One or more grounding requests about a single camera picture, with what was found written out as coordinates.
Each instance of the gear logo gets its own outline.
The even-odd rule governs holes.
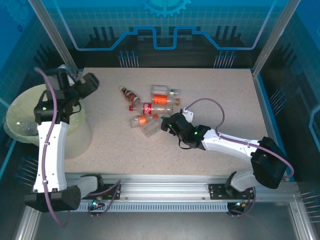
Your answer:
[[[191,0],[140,0],[140,2],[145,10],[150,11],[150,14],[164,18],[168,15],[173,17],[174,14],[180,14],[180,10],[187,9],[187,4],[191,4]]]
[[[22,24],[28,19],[29,8],[27,0],[0,0],[0,7],[5,6],[11,17]]]

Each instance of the beige tabletop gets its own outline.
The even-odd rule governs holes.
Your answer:
[[[65,160],[69,173],[229,175],[248,165],[216,151],[182,150],[178,138],[159,131],[147,138],[129,119],[129,103],[119,91],[125,86],[150,102],[152,84],[181,90],[181,104],[187,107],[199,98],[218,101],[225,111],[220,132],[246,139],[267,136],[256,90],[249,69],[198,68],[85,68],[100,81],[96,92],[84,99],[87,121],[92,128],[92,143],[81,156]],[[202,101],[190,108],[192,124],[214,128],[221,120],[220,109]]]

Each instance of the robotic arm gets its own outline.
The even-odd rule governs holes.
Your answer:
[[[84,99],[97,90],[99,81],[92,73],[87,73],[83,76],[84,83],[75,81],[68,70],[63,68],[47,72],[47,75],[57,99],[57,118],[46,150],[45,174],[48,192],[55,212],[76,210],[82,198],[91,192],[102,190],[104,186],[102,177],[98,174],[93,174],[83,176],[73,186],[67,187],[64,165],[70,116],[74,113],[75,106],[81,108],[80,99]],[[24,197],[26,205],[44,213],[49,210],[44,194],[42,155],[45,139],[52,124],[53,114],[53,97],[50,91],[46,90],[42,93],[37,106],[34,108],[35,121],[37,122],[39,133],[37,176],[33,186],[33,193]]]
[[[169,129],[170,134],[178,137],[179,143],[183,142],[190,149],[198,148],[222,152],[242,159],[251,165],[248,169],[233,172],[228,178],[224,188],[230,197],[257,185],[263,185],[270,189],[278,188],[287,165],[273,155],[251,146],[266,148],[285,158],[284,153],[271,138],[264,137],[260,141],[248,140],[217,132],[204,125],[194,127],[191,124],[192,117],[190,116],[193,114],[181,110],[180,113],[164,118],[161,129],[165,132]]]

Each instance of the cable connector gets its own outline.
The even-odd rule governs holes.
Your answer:
[[[194,118],[194,113],[192,111],[186,110],[186,108],[183,109],[182,115],[185,117],[188,123],[191,123],[192,119]]]

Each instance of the small plastic bottle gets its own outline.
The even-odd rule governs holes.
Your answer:
[[[154,115],[154,114],[172,115],[173,113],[172,105],[160,105],[160,104],[153,104],[148,102],[140,103],[137,106],[130,106],[129,110],[130,111],[136,110],[143,115]]]
[[[130,125],[132,128],[138,128],[142,127],[143,125],[146,125],[149,123],[152,119],[157,119],[158,114],[155,115],[140,115],[140,116],[135,116],[129,120]]]
[[[180,94],[180,90],[178,89],[170,89],[165,85],[152,85],[151,87],[151,95],[160,94],[167,95],[174,98],[178,98]]]
[[[141,102],[140,98],[136,94],[134,94],[132,91],[129,91],[124,86],[121,86],[119,89],[120,92],[124,94],[125,98],[132,104],[132,106],[137,106]]]
[[[177,105],[180,104],[179,98],[174,98],[172,96],[155,94],[152,96],[152,103],[154,104],[162,104],[162,105]]]
[[[163,119],[163,116],[160,118],[152,119],[146,125],[142,126],[141,129],[144,135],[148,138],[156,132],[159,132],[161,130],[161,124]]]

